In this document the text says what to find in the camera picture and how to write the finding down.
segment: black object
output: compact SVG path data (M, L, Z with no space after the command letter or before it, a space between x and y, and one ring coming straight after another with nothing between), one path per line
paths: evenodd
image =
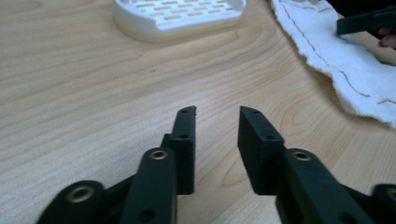
M195 112L195 106L177 112L172 133L143 155L135 175L109 189L74 183L37 223L177 223L177 194L194 193ZM241 107L238 146L253 190L277 196L285 224L396 223L395 185L377 185L371 196L341 185L313 153L286 149L256 109Z
M177 112L172 133L147 151L135 175L104 189L79 181L63 189L37 224L177 223L177 194L194 192L195 112Z
M392 33L396 34L396 5L374 12L345 17L337 21L338 35L361 31L369 31L372 34L382 28L389 28Z
M338 183L311 152L284 140L258 110L241 107L238 147L253 190L275 195L282 223L396 223L396 186L371 196Z

